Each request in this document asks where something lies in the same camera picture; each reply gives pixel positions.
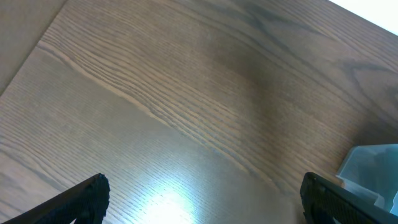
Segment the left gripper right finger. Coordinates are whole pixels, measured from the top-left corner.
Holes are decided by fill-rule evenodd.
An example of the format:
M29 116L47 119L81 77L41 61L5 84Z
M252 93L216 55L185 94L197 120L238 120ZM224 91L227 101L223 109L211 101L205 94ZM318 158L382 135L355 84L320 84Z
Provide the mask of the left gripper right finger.
M360 199L323 177L307 172L300 188L309 224L394 224L397 216Z

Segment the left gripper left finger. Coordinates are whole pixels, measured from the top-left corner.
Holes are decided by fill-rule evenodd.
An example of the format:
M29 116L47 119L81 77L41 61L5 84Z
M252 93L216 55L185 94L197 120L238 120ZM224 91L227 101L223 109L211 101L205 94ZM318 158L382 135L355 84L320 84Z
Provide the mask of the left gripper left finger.
M98 173L4 224L102 224L109 193L108 179Z

